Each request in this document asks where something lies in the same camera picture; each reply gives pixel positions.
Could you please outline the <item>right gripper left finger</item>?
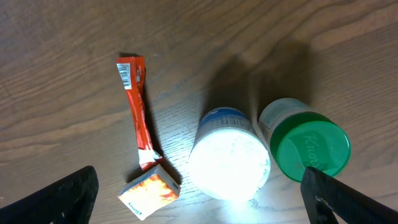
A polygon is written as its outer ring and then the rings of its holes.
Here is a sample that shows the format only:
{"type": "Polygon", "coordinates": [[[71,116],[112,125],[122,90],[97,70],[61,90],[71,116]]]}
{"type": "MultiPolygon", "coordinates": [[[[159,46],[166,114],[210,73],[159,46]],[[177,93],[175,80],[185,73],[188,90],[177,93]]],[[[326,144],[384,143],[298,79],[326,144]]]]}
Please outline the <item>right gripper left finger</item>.
{"type": "Polygon", "coordinates": [[[99,190],[97,173],[86,166],[1,209],[1,223],[88,224],[99,190]]]}

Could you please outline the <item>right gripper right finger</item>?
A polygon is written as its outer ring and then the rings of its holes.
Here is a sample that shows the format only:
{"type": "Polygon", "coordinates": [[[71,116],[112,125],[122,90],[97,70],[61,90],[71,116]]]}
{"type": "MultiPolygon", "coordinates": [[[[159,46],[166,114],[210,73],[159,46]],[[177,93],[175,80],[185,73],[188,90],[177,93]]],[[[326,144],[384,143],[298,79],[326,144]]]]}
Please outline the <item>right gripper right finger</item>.
{"type": "Polygon", "coordinates": [[[397,212],[314,168],[305,169],[300,191],[311,224],[397,223],[397,212]]]}

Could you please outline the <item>green-lid seasoning jar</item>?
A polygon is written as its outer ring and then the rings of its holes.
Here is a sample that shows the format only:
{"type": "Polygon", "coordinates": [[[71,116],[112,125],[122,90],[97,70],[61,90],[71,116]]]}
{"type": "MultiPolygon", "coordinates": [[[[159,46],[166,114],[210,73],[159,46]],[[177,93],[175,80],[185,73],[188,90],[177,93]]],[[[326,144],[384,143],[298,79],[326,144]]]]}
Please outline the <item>green-lid seasoning jar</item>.
{"type": "Polygon", "coordinates": [[[345,131],[295,98],[267,105],[258,125],[277,166],[293,181],[301,182],[307,167],[334,177],[350,159],[351,143],[345,131]]]}

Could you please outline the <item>orange Kleenex tissue pack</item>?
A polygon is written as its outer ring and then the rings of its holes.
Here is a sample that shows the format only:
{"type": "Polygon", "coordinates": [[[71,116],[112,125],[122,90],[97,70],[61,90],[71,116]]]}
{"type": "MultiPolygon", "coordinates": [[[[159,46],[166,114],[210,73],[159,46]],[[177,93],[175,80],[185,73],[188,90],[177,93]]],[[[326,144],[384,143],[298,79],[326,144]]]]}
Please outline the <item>orange Kleenex tissue pack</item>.
{"type": "Polygon", "coordinates": [[[176,201],[180,186],[160,165],[149,169],[122,189],[118,199],[140,220],[176,201]]]}

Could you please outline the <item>white cylindrical container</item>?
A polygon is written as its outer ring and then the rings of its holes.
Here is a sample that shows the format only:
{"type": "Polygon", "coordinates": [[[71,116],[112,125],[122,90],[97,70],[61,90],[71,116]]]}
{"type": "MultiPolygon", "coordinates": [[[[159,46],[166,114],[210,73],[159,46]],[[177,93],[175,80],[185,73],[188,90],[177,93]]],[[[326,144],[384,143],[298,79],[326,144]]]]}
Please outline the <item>white cylindrical container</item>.
{"type": "Polygon", "coordinates": [[[192,182],[210,197],[249,200],[269,178],[271,160],[249,118],[220,107],[199,121],[188,170],[192,182]]]}

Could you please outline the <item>red snack sachet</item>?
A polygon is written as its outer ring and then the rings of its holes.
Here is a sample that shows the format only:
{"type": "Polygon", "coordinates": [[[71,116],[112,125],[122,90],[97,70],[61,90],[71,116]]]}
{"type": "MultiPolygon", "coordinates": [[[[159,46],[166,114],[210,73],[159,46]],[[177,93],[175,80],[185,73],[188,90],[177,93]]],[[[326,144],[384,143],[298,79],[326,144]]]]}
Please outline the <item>red snack sachet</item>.
{"type": "Polygon", "coordinates": [[[143,56],[119,57],[116,66],[120,74],[134,121],[139,165],[142,170],[156,166],[163,157],[155,151],[146,123],[144,84],[146,66],[143,56]]]}

